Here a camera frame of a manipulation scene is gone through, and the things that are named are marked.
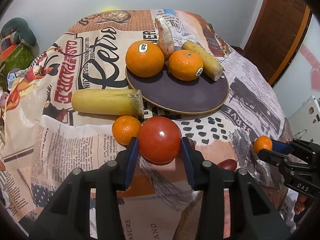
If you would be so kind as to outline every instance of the oval plate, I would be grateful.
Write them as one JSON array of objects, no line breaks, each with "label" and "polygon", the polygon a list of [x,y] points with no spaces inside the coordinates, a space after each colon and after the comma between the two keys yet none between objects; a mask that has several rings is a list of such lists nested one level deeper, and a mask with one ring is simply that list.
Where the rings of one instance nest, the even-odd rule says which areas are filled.
[{"label": "oval plate", "polygon": [[125,76],[130,87],[140,89],[146,101],[179,114],[213,112],[223,105],[229,93],[224,74],[216,82],[205,74],[193,81],[180,81],[164,65],[162,71],[151,78],[140,78],[128,68],[125,69]]}]

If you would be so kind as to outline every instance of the newspaper print tablecloth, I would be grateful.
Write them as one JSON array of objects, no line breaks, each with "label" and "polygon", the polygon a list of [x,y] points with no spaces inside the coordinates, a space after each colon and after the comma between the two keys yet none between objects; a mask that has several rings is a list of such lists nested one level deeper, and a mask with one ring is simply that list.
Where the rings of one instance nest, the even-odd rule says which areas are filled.
[{"label": "newspaper print tablecloth", "polygon": [[[256,172],[254,165],[244,161],[250,157],[250,142],[261,135],[287,137],[284,114],[271,87],[199,15],[161,9],[85,17],[32,62],[7,99],[6,145],[1,151],[6,182],[1,187],[9,196],[14,219],[26,231],[73,168],[96,169],[122,150],[111,133],[116,117],[75,112],[72,92],[127,88],[125,53],[135,41],[157,42],[157,15],[167,20],[175,46],[193,40],[221,62],[230,90],[225,104],[213,114],[183,116],[144,102],[141,121],[166,116],[178,124],[183,136],[195,141],[206,159],[219,163],[233,158],[251,173]],[[279,178],[273,186],[281,188]],[[276,190],[267,194],[276,205],[283,196]],[[201,194],[189,187],[180,158],[166,166],[140,159],[130,190],[119,192],[118,197],[126,239],[194,238],[192,225],[199,214]],[[94,198],[93,191],[92,218]],[[139,215],[142,207],[147,211],[143,216]],[[226,203],[225,236],[229,219]],[[95,236],[94,223],[91,232]]]}]

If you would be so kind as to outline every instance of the finger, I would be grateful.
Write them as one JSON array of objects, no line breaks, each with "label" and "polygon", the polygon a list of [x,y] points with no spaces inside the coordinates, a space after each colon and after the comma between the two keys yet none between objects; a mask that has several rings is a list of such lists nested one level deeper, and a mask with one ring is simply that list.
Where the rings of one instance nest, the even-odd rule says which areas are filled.
[{"label": "finger", "polygon": [[300,210],[299,209],[297,209],[296,207],[294,207],[294,213],[296,214],[296,215],[299,215],[300,214]]},{"label": "finger", "polygon": [[298,200],[300,200],[301,202],[305,202],[306,200],[307,200],[307,196],[305,196],[305,195],[302,195],[302,194],[299,194],[299,196],[298,196]]},{"label": "finger", "polygon": [[300,200],[297,200],[295,207],[301,212],[304,211],[304,208],[305,208],[304,203],[301,202]]}]

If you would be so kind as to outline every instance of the small orange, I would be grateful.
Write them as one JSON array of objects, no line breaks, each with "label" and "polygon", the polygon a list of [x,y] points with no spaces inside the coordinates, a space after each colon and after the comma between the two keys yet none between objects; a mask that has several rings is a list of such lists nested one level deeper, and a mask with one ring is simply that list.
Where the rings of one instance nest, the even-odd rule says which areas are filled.
[{"label": "small orange", "polygon": [[164,65],[162,50],[150,41],[136,41],[125,54],[128,69],[138,77],[153,77]]},{"label": "small orange", "polygon": [[272,150],[272,141],[268,136],[260,136],[253,143],[253,149],[256,154],[259,153],[261,149]]},{"label": "small orange", "polygon": [[121,145],[128,145],[132,137],[138,137],[141,129],[140,121],[130,115],[119,117],[112,125],[112,134]]},{"label": "small orange", "polygon": [[191,81],[196,79],[203,70],[203,61],[199,54],[187,50],[177,50],[168,60],[168,69],[177,79]]}]

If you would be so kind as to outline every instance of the plate rim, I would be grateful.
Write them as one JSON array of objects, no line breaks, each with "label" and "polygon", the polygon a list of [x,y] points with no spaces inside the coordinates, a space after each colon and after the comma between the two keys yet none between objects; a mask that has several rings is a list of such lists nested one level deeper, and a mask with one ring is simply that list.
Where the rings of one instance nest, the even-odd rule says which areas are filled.
[{"label": "plate rim", "polygon": [[[131,87],[132,89],[136,89],[136,88],[134,88],[134,86],[131,84],[131,82],[130,82],[130,80],[129,80],[129,78],[128,78],[128,73],[127,73],[127,71],[128,71],[128,67],[126,66],[126,67],[125,67],[125,78],[126,78],[128,84],[130,85],[130,87]],[[174,109],[171,109],[171,108],[167,108],[167,107],[161,106],[161,105],[159,105],[159,104],[151,101],[150,99],[146,98],[144,95],[142,95],[142,93],[141,93],[141,95],[142,95],[142,98],[143,98],[144,100],[146,100],[147,102],[152,103],[153,105],[155,105],[155,106],[157,106],[157,107],[160,107],[160,108],[162,108],[162,109],[164,109],[164,110],[167,110],[167,111],[170,111],[170,112],[174,112],[174,113],[177,113],[177,114],[189,114],[189,115],[208,114],[208,113],[211,113],[211,112],[214,112],[214,111],[218,110],[218,109],[224,104],[224,102],[225,102],[225,101],[227,100],[227,98],[228,98],[228,95],[229,95],[229,82],[228,82],[228,79],[227,79],[226,75],[225,75],[224,73],[223,73],[223,75],[224,75],[224,78],[225,78],[226,81],[227,81],[227,87],[228,87],[227,95],[226,95],[225,99],[223,100],[223,102],[222,102],[220,105],[218,105],[217,107],[212,108],[212,109],[210,109],[210,110],[207,110],[207,111],[202,111],[202,112],[184,112],[184,111],[178,111],[178,110],[174,110]]]}]

